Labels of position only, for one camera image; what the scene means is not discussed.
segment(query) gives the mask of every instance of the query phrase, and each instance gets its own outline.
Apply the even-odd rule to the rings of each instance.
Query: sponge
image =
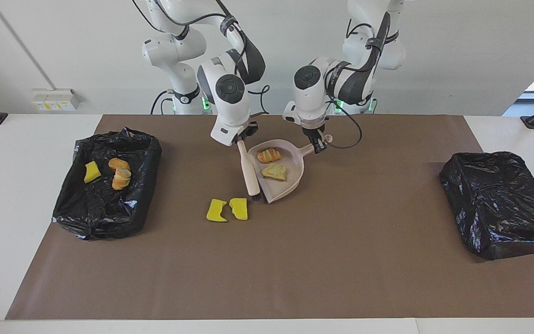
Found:
[[[207,211],[207,215],[205,216],[207,220],[210,220],[212,222],[220,222],[224,223],[228,220],[225,220],[222,218],[222,208],[226,205],[225,201],[221,201],[219,199],[212,199],[210,204],[210,210]]]
[[[247,220],[248,211],[246,209],[246,199],[231,199],[229,206],[237,220]]]
[[[96,165],[96,161],[90,161],[85,164],[85,177],[83,178],[83,183],[90,183],[93,180],[101,177],[100,169]]]

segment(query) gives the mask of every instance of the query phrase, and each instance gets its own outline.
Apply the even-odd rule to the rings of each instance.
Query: white dustpan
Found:
[[[331,135],[325,135],[324,137],[327,142],[333,141]],[[261,163],[257,158],[257,154],[267,150],[267,148],[275,148],[280,152],[282,156],[281,160],[274,161],[273,163],[286,166],[288,171],[286,181],[264,178],[261,174],[261,171],[269,166],[269,163]],[[248,156],[253,163],[254,173],[257,175],[267,203],[281,199],[298,186],[304,173],[304,157],[313,152],[314,146],[312,144],[303,148],[297,148],[291,142],[282,139],[262,142],[248,151]]]

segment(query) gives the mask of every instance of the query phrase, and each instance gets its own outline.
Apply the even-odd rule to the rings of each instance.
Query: white wall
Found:
[[[265,57],[269,110],[291,99],[299,67],[320,55],[343,59],[344,0],[224,2]],[[0,12],[51,82],[80,95],[80,113],[146,113],[169,87],[140,55],[157,32],[129,0],[0,0]],[[229,48],[212,28],[199,30],[209,44],[200,60]],[[401,36],[407,60],[379,71],[377,112],[498,116],[534,80],[534,1],[408,1]],[[32,88],[47,82],[0,21],[0,109],[34,112]]]

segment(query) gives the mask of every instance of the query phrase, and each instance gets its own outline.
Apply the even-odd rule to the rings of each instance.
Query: black garbage bag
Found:
[[[534,253],[534,177],[521,157],[454,154],[440,181],[470,252],[487,260]]]
[[[162,148],[152,135],[124,128],[76,141],[74,161],[53,210],[53,223],[84,240],[124,238],[144,227],[158,173]],[[112,189],[108,161],[129,163],[127,188]],[[101,177],[85,184],[85,164],[95,161]]]

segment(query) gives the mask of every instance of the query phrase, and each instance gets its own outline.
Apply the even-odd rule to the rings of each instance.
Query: toasted bread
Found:
[[[270,178],[273,180],[286,180],[288,170],[286,166],[276,165],[272,163],[261,171],[263,177]]]
[[[114,178],[113,178],[113,184],[112,184],[113,189],[123,190],[123,188],[129,185],[130,181],[131,181],[131,172],[128,171],[127,169],[117,167],[116,171],[114,172]]]
[[[127,163],[127,161],[121,160],[119,158],[110,159],[110,161],[108,161],[108,167],[110,167],[110,169],[112,169],[113,172],[116,171],[117,168],[123,168],[123,169],[126,169],[128,171],[131,170],[129,168],[129,163]]]
[[[259,159],[261,163],[270,163],[273,161],[280,160],[281,154],[275,148],[267,148],[267,150],[264,150],[263,152],[257,154],[257,159]]]

